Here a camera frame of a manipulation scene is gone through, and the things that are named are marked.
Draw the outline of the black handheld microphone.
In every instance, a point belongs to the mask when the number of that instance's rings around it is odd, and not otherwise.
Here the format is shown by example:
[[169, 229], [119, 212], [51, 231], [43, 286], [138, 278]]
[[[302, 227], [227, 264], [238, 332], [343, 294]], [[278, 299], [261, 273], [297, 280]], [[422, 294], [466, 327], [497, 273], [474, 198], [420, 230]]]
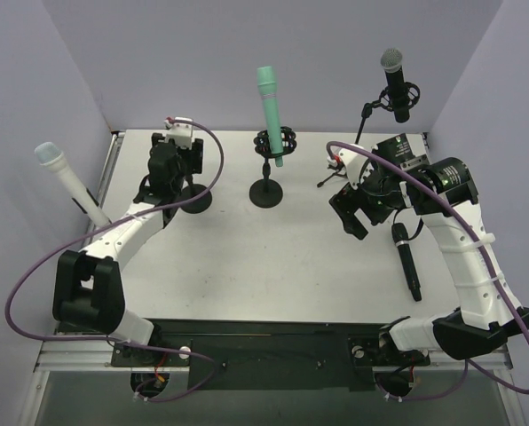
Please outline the black handheld microphone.
[[421, 285], [410, 248], [412, 238], [408, 235], [403, 223], [391, 226], [391, 237], [399, 253], [399, 259], [405, 275], [407, 288], [416, 302], [422, 301]]

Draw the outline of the mint green microphone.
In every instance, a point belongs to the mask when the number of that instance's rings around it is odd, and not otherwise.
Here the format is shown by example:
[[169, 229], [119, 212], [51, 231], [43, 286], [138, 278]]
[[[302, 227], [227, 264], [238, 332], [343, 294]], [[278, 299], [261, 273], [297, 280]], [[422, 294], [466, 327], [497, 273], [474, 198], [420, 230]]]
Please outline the mint green microphone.
[[277, 101], [277, 79], [273, 67], [257, 70], [257, 88], [262, 100], [271, 153], [277, 168], [283, 166], [283, 143]]

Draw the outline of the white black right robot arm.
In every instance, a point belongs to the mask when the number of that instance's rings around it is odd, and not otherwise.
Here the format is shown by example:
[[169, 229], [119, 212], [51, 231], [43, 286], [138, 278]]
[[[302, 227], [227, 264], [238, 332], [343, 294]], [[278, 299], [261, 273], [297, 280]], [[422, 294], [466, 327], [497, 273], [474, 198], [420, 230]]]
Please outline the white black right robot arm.
[[330, 142], [328, 163], [345, 171], [345, 186], [329, 201], [344, 230], [359, 240], [371, 225], [392, 213], [413, 209], [442, 254], [459, 306], [425, 319], [405, 317], [385, 326], [377, 340], [379, 357], [396, 363], [409, 351], [441, 350], [471, 359], [503, 346], [529, 329], [529, 308], [514, 296], [493, 253], [493, 234], [481, 217], [478, 191], [468, 167], [454, 157], [432, 163], [414, 154], [404, 134], [367, 153], [361, 146]]

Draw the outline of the black clip microphone stand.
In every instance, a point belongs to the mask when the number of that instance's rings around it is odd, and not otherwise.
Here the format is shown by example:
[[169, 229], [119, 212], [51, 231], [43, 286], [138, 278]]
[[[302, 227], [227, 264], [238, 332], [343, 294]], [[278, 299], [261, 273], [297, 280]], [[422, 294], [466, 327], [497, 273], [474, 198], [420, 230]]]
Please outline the black clip microphone stand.
[[[194, 183], [192, 175], [186, 175], [185, 180], [186, 186], [182, 189], [178, 201], [189, 201], [207, 189], [205, 185]], [[203, 197], [184, 204], [181, 209], [187, 214], [199, 214], [207, 210], [211, 203], [212, 194], [208, 192]]]

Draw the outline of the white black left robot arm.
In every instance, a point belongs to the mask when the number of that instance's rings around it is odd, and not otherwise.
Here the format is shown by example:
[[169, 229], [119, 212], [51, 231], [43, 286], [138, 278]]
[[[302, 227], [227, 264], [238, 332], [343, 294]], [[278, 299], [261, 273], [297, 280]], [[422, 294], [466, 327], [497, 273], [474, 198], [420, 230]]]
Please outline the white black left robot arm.
[[132, 342], [131, 354], [151, 366], [163, 353], [154, 324], [131, 312], [125, 303], [122, 269], [173, 219], [186, 200], [203, 186], [193, 182], [202, 171], [203, 142], [189, 125], [179, 124], [151, 137], [148, 173], [125, 212], [124, 222], [79, 251], [58, 259], [52, 314], [54, 319]]

